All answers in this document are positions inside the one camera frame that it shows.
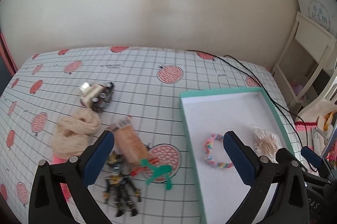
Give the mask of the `bag of cotton swabs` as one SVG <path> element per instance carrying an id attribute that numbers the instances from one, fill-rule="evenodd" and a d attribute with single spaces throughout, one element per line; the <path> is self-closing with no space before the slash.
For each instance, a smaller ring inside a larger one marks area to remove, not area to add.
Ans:
<path id="1" fill-rule="evenodd" d="M 251 125 L 251 128 L 254 132 L 254 147 L 256 154 L 259 157 L 266 156 L 271 161 L 274 161 L 277 151 L 282 147 L 279 136 L 255 125 Z"/>

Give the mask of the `teal shallow box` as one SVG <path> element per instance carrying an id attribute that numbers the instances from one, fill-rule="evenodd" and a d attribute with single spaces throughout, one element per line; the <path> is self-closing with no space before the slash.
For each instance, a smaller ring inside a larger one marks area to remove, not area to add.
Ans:
<path id="1" fill-rule="evenodd" d="M 255 182 L 258 170 L 237 140 L 254 149 L 255 129 L 276 134 L 293 152 L 281 114 L 262 88 L 226 88 L 181 93 L 179 108 L 202 223 L 226 223 Z"/>

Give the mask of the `pink striped crochet mat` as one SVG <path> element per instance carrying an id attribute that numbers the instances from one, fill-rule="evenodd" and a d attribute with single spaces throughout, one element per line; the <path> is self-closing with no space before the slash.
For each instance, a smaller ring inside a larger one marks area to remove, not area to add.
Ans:
<path id="1" fill-rule="evenodd" d="M 295 122 L 295 129 L 300 137 L 300 140 L 302 141 L 303 146 L 308 146 L 312 149 L 313 142 L 312 142 L 312 133 L 311 129 L 317 127 L 318 122 L 302 122 L 302 121 L 296 121 Z"/>

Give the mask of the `cream lace cloth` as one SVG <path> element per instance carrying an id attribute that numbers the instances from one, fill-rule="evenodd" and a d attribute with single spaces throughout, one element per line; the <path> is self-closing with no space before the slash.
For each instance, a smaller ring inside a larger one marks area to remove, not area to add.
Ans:
<path id="1" fill-rule="evenodd" d="M 100 128 L 100 118 L 89 108 L 76 110 L 56 123 L 50 141 L 53 155 L 63 160 L 80 156 L 88 147 L 90 137 Z"/>

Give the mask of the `black gold action figure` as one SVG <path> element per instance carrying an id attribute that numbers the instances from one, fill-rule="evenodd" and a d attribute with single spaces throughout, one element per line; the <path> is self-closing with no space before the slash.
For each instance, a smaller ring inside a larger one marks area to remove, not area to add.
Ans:
<path id="1" fill-rule="evenodd" d="M 103 201 L 108 204 L 112 195 L 117 209 L 116 217 L 121 217 L 124 214 L 123 202 L 130 209 L 131 216 L 135 217 L 138 215 L 138 210 L 130 198 L 127 187 L 129 186 L 133 190 L 138 202 L 142 201 L 141 190 L 135 187 L 130 175 L 123 174 L 123 162 L 123 156 L 115 151 L 108 156 L 106 166 L 110 174 L 105 178 L 106 189 L 103 192 Z"/>

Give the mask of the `cream wooden shelf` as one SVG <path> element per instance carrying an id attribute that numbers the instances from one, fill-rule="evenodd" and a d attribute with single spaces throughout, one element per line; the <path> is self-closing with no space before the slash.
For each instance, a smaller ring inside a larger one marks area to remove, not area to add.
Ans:
<path id="1" fill-rule="evenodd" d="M 273 77 L 290 112 L 298 114 L 317 97 L 313 83 L 332 61 L 336 38 L 318 23 L 298 12 L 289 38 L 273 67 Z"/>

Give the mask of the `black toy car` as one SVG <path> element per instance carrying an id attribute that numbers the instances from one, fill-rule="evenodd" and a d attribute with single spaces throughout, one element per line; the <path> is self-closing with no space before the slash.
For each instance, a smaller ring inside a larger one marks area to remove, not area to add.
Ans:
<path id="1" fill-rule="evenodd" d="M 97 94 L 91 98 L 91 108 L 97 113 L 102 113 L 110 104 L 115 85 L 113 82 L 106 82 L 105 86 L 100 86 Z"/>

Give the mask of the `packet of brown biscuits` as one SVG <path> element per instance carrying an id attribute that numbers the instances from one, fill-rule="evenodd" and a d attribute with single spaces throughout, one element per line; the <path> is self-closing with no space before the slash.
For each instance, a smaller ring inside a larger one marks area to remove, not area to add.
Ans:
<path id="1" fill-rule="evenodd" d="M 156 159 L 136 134 L 131 116 L 119 119 L 105 129 L 114 135 L 114 148 L 117 148 L 114 152 L 120 155 L 131 168 L 140 167 L 141 160 L 152 162 Z"/>

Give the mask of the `green gecko toy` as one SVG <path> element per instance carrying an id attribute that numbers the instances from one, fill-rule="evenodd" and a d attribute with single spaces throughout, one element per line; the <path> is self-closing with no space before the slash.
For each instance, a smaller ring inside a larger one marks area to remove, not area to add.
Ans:
<path id="1" fill-rule="evenodd" d="M 140 160 L 140 165 L 142 167 L 146 167 L 152 171 L 152 176 L 146 181 L 146 185 L 151 184 L 154 182 L 158 177 L 164 176 L 166 178 L 166 190 L 171 190 L 173 187 L 173 184 L 171 182 L 171 178 L 169 174 L 172 172 L 172 166 L 170 165 L 161 165 L 161 166 L 154 166 L 150 164 L 150 162 L 147 159 Z"/>

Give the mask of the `pomegranate grid tablecloth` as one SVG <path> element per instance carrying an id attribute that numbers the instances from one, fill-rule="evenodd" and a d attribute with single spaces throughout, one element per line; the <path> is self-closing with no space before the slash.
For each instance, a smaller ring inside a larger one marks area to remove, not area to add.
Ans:
<path id="1" fill-rule="evenodd" d="M 134 179 L 142 191 L 138 215 L 115 217 L 104 203 L 106 172 L 90 192 L 113 223 L 199 223 L 201 216 L 179 95 L 188 90 L 254 86 L 233 59 L 153 48 L 100 47 L 54 51 L 31 56 L 1 95 L 1 194 L 21 223 L 27 223 L 29 199 L 38 162 L 52 160 L 50 140 L 57 121 L 81 108 L 84 82 L 113 82 L 111 104 L 100 115 L 101 127 L 126 116 L 146 144 L 171 144 L 182 157 L 173 188 Z"/>

